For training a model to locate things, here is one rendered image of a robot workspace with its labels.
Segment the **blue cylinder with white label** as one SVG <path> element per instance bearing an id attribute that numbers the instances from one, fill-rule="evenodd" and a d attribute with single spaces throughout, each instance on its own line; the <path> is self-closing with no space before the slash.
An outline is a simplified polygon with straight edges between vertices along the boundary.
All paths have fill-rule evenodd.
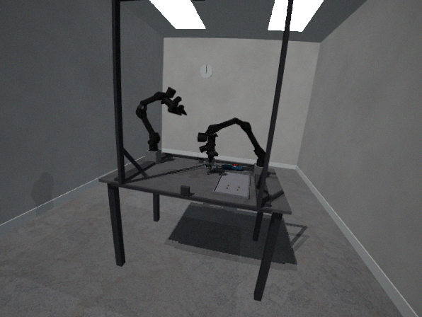
<path id="1" fill-rule="evenodd" d="M 244 169 L 242 166 L 233 166 L 233 165 L 227 165 L 227 164 L 224 164 L 221 167 L 224 169 L 235 170 L 235 171 L 243 171 Z"/>

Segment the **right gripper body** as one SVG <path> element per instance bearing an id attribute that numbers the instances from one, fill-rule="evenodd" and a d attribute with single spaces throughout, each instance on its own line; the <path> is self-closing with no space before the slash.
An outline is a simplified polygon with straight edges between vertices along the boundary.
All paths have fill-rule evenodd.
<path id="1" fill-rule="evenodd" d="M 207 153 L 209 153 L 209 156 L 218 156 L 218 153 L 215 151 L 215 143 L 207 143 L 208 147 L 209 147 L 209 151 L 207 151 Z"/>

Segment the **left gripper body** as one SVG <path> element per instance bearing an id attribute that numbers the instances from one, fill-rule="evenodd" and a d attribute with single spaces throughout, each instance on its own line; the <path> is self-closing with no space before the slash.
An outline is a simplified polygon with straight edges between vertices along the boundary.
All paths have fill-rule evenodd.
<path id="1" fill-rule="evenodd" d="M 181 110 L 181 105 L 179 105 L 178 106 L 178 104 L 173 104 L 172 102 L 171 102 L 172 100 L 170 100 L 168 103 L 167 103 L 167 107 L 168 107 L 168 112 L 171 112 L 173 109 L 172 108 L 174 108 L 174 106 L 176 106 L 177 107 L 177 110 L 180 112 L 180 110 Z"/>

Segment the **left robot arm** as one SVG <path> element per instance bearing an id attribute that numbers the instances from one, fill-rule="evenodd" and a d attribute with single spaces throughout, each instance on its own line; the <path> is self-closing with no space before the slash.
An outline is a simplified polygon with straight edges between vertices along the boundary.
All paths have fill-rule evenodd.
<path id="1" fill-rule="evenodd" d="M 165 93 L 163 92 L 157 92 L 152 97 L 147 98 L 145 100 L 142 100 L 140 104 L 137 106 L 136 109 L 136 115 L 143 121 L 144 126 L 146 127 L 150 140 L 148 141 L 149 144 L 149 151 L 156 151 L 158 149 L 157 144 L 160 141 L 159 133 L 153 130 L 151 124 L 149 123 L 147 119 L 147 105 L 150 103 L 153 103 L 156 100 L 162 100 L 161 104 L 166 104 L 171 100 L 172 97 L 174 97 L 176 91 L 174 89 L 171 89 L 171 87 L 168 87 L 167 91 Z M 179 102 L 182 101 L 180 96 L 177 96 L 174 100 L 171 102 L 175 104 L 179 104 Z M 143 107 L 144 106 L 144 107 Z M 143 107 L 143 109 L 141 109 Z M 153 143 L 154 142 L 154 143 Z"/>

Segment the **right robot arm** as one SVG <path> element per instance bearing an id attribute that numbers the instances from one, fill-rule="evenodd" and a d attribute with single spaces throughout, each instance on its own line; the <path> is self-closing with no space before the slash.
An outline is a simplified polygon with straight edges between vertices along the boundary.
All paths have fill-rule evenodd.
<path id="1" fill-rule="evenodd" d="M 248 123 L 248 124 L 247 124 Z M 216 132 L 219 130 L 228 127 L 230 125 L 238 124 L 245 133 L 247 133 L 249 139 L 251 140 L 251 143 L 254 146 L 253 150 L 255 152 L 255 155 L 257 155 L 258 159 L 256 162 L 257 166 L 263 167 L 264 164 L 264 157 L 265 157 L 265 151 L 259 146 L 256 138 L 253 135 L 253 132 L 251 131 L 251 125 L 249 122 L 243 122 L 239 120 L 238 118 L 233 118 L 231 120 L 227 120 L 225 123 L 222 122 L 220 124 L 216 124 L 216 126 L 210 125 L 206 132 L 208 133 L 200 133 L 198 132 L 198 142 L 209 142 L 209 143 L 215 143 L 215 137 L 218 137 Z M 207 134 L 207 135 L 206 135 Z M 203 148 L 204 147 L 204 148 Z M 203 149 L 202 149 L 203 148 Z M 206 145 L 199 147 L 201 150 L 200 152 L 209 151 L 209 147 L 206 143 Z"/>

